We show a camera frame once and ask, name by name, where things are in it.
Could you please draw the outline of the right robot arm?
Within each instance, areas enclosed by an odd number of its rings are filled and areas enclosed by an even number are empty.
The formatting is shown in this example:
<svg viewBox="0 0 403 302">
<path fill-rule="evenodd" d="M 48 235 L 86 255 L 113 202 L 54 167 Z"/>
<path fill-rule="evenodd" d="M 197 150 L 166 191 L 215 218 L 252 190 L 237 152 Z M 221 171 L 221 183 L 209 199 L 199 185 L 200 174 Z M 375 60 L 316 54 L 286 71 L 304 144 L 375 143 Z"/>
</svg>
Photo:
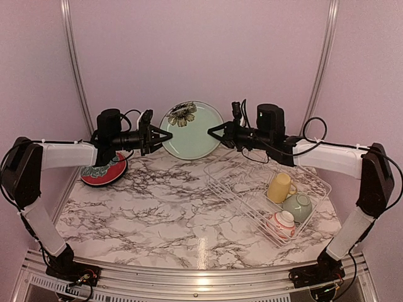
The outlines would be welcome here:
<svg viewBox="0 0 403 302">
<path fill-rule="evenodd" d="M 240 103 L 232 103 L 232 114 L 232 121 L 207 131 L 227 148 L 239 152 L 243 149 L 264 150 L 269 159 L 281 165 L 315 167 L 361 181 L 355 209 L 319 254 L 316 264 L 293 268 L 289 274 L 295 287 L 344 276 L 342 258 L 368 235 L 375 221 L 391 209 L 388 201 L 394 190 L 394 177 L 390 166 L 394 161 L 387 157 L 383 145 L 349 146 L 325 142 L 323 138 L 315 142 L 307 137 L 288 136 L 284 110 L 275 104 L 258 105 L 256 128 L 241 125 L 246 112 Z"/>
</svg>

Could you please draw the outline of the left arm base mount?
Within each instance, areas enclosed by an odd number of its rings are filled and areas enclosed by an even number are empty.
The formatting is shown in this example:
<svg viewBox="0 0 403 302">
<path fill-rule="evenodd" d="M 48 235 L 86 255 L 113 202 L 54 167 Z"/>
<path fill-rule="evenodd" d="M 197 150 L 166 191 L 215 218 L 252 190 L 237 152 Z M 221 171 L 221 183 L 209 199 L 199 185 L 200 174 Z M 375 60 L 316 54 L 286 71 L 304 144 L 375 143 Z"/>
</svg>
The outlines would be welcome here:
<svg viewBox="0 0 403 302">
<path fill-rule="evenodd" d="M 68 288 L 74 286 L 89 286 L 89 295 L 82 299 L 77 297 L 74 301 L 91 301 L 94 295 L 94 287 L 98 283 L 100 268 L 89 264 L 83 264 L 74 260 L 74 252 L 69 244 L 58 256 L 51 255 L 40 243 L 42 258 L 47 266 L 46 275 L 69 281 Z"/>
</svg>

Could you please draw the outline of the pale green flower plate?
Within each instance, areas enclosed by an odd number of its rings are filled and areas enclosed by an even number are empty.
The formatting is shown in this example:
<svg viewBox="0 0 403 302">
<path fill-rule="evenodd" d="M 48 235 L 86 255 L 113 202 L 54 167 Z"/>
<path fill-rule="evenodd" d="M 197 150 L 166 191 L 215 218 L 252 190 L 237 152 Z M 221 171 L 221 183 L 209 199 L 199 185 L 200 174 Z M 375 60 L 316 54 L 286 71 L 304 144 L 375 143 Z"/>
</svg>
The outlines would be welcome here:
<svg viewBox="0 0 403 302">
<path fill-rule="evenodd" d="M 159 128 L 173 137 L 162 146 L 182 160 L 196 160 L 213 152 L 220 142 L 208 130 L 224 123 L 213 106 L 201 101 L 186 101 L 173 106 L 162 118 Z"/>
</svg>

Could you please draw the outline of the white red patterned bowl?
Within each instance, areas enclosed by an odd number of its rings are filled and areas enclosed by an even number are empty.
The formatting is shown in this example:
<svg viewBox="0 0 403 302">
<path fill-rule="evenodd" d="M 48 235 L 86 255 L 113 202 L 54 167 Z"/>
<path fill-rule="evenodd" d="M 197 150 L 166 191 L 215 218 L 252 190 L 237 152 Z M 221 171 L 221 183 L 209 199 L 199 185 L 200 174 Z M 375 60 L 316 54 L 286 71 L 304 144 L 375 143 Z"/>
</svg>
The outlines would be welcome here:
<svg viewBox="0 0 403 302">
<path fill-rule="evenodd" d="M 286 210 L 269 214 L 266 227 L 274 236 L 282 240 L 291 239 L 296 231 L 294 217 Z"/>
</svg>

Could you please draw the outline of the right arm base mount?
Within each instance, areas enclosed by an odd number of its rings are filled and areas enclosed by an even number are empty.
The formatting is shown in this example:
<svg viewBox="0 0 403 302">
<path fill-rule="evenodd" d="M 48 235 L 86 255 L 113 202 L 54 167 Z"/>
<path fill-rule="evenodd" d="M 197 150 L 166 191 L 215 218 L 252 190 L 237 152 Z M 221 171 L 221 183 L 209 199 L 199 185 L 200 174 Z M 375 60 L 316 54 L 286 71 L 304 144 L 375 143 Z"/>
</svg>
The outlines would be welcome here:
<svg viewBox="0 0 403 302">
<path fill-rule="evenodd" d="M 308 286 L 314 301 L 333 301 L 345 275 L 342 262 L 334 260 L 323 250 L 316 264 L 294 267 L 290 270 L 288 278 L 294 288 Z"/>
</svg>

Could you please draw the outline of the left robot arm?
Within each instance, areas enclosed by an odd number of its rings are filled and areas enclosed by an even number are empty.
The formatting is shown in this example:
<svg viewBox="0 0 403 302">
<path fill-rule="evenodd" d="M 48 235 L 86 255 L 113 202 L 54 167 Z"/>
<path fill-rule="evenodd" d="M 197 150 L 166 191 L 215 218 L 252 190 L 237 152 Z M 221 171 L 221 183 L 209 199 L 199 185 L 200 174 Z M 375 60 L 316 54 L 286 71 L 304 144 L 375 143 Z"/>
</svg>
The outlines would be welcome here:
<svg viewBox="0 0 403 302">
<path fill-rule="evenodd" d="M 109 164 L 118 151 L 139 151 L 142 156 L 162 147 L 172 133 L 152 124 L 153 111 L 140 114 L 135 130 L 123 129 L 132 123 L 119 109 L 105 109 L 96 118 L 89 140 L 52 141 L 18 137 L 1 161 L 1 193 L 18 211 L 28 233 L 45 257 L 47 274 L 77 280 L 94 269 L 74 260 L 74 252 L 50 217 L 42 196 L 43 181 L 52 171 L 66 172 L 78 167 Z"/>
</svg>

